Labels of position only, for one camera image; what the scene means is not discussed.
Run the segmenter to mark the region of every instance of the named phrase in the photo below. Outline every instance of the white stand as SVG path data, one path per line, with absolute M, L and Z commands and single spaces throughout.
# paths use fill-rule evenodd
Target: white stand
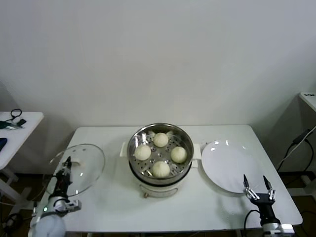
M 311 181 L 308 176 L 303 175 L 304 188 L 287 189 L 291 196 L 312 196 L 316 201 L 316 179 Z
M 316 93 L 301 92 L 300 97 L 316 112 Z M 312 196 L 316 200 L 316 179 L 311 181 L 308 176 L 303 175 L 304 188 L 287 189 L 291 196 Z
M 16 182 L 19 178 L 8 168 L 4 168 L 1 172 L 8 177 L 8 181 L 5 182 L 0 179 L 0 190 L 1 195 L 6 195 L 9 199 L 15 202 L 15 206 L 12 208 L 10 214 L 17 213 L 20 209 L 32 210 L 32 202 L 28 201 L 26 198 L 31 192 L 31 188 L 25 188 L 21 194 L 16 192 L 10 187 L 12 181 Z

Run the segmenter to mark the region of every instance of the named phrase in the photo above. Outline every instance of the black cable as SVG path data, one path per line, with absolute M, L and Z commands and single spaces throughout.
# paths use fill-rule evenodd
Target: black cable
M 19 115 L 14 115 L 13 112 L 17 112 L 17 111 L 18 111 L 20 114 L 19 114 Z M 5 122 L 13 121 L 15 118 L 20 117 L 21 114 L 22 114 L 22 110 L 21 110 L 21 109 L 13 109 L 13 110 L 11 110 L 10 114 L 11 114 L 11 117 L 12 117 L 12 118 L 6 120 Z
M 247 237 L 246 223 L 247 223 L 248 216 L 250 215 L 251 212 L 258 212 L 258 213 L 260 214 L 260 211 L 255 210 L 255 209 L 250 210 L 250 211 L 247 213 L 247 215 L 246 215 L 246 217 L 245 217 L 245 221 L 244 221 L 244 223 L 243 223 L 243 235 L 244 235 L 244 237 Z
M 291 149 L 293 146 L 295 146 L 294 143 L 292 143 L 292 144 L 289 146 L 289 148 L 287 149 L 287 151 L 286 151 L 285 156 L 283 157 L 283 159 L 286 158 L 287 154 L 289 153 L 290 149 Z M 283 161 L 281 162 L 281 164 L 278 166 L 277 172 L 281 169 L 281 167 L 282 167 L 282 165 L 283 165 L 284 162 L 285 162 L 285 160 L 283 160 Z
M 311 151 L 312 151 L 312 156 L 311 156 L 311 158 L 310 158 L 310 162 L 308 163 L 308 165 L 306 166 L 306 168 L 303 170 L 303 172 L 305 172 L 305 171 L 311 166 L 312 161 L 313 161 L 313 159 L 314 159 L 314 149 L 313 149 L 313 146 L 311 145 L 311 143 L 309 142 L 309 140 L 305 139 L 305 142 L 310 146 Z M 293 183 L 294 181 L 296 181 L 296 180 L 298 180 L 298 179 L 300 179 L 300 178 L 301 178 L 301 176 L 298 176 L 298 177 L 296 177 L 295 179 L 293 179 L 292 181 L 285 183 L 284 185 L 291 184 L 291 183 Z
M 313 161 L 313 158 L 314 158 L 314 149 L 313 149 L 313 146 L 310 144 L 310 142 L 305 139 L 305 142 L 310 146 L 311 148 L 311 151 L 312 151 L 312 156 L 311 156 L 311 159 L 310 159 L 310 162 L 308 163 L 308 165 L 306 166 L 306 168 L 303 170 L 304 172 L 310 167 L 312 161 Z

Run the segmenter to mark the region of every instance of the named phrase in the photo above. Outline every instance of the robotic arm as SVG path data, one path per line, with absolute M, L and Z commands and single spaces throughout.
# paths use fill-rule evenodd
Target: robotic arm
M 67 190 L 71 185 L 71 157 L 68 157 L 64 166 L 54 177 L 57 182 L 54 192 L 48 198 L 48 204 L 43 210 L 39 220 L 29 231 L 29 237 L 63 237 L 66 233 L 66 227 L 62 216 L 68 212 L 81 209 L 79 200 L 68 200 Z
M 264 237 L 292 237 L 295 235 L 293 227 L 288 224 L 281 224 L 273 212 L 272 205 L 276 201 L 276 191 L 272 189 L 271 183 L 263 176 L 267 187 L 267 194 L 257 194 L 249 186 L 248 180 L 243 175 L 244 192 L 252 204 L 259 208 L 261 226 Z

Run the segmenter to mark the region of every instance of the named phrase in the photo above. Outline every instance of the glass lid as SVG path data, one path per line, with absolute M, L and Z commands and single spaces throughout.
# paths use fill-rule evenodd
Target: glass lid
M 71 160 L 71 184 L 68 187 L 69 197 L 78 195 L 90 188 L 101 176 L 105 167 L 103 151 L 92 144 L 80 144 L 58 153 L 49 161 L 49 165 L 56 167 L 54 175 L 64 167 L 66 160 Z M 54 175 L 43 176 L 43 180 L 49 181 L 47 192 L 52 194 L 57 182 Z

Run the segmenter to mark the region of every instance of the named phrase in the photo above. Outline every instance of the white wall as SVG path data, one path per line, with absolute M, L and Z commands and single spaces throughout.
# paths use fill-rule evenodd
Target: white wall
M 1 1 L 0 80 L 22 109 L 46 115 L 32 139 L 44 146 L 37 168 L 19 156 L 11 165 L 41 172 L 41 159 L 79 126 L 157 121 L 250 124 L 280 159 L 305 128 L 295 95 L 316 90 L 315 8 L 313 0 Z

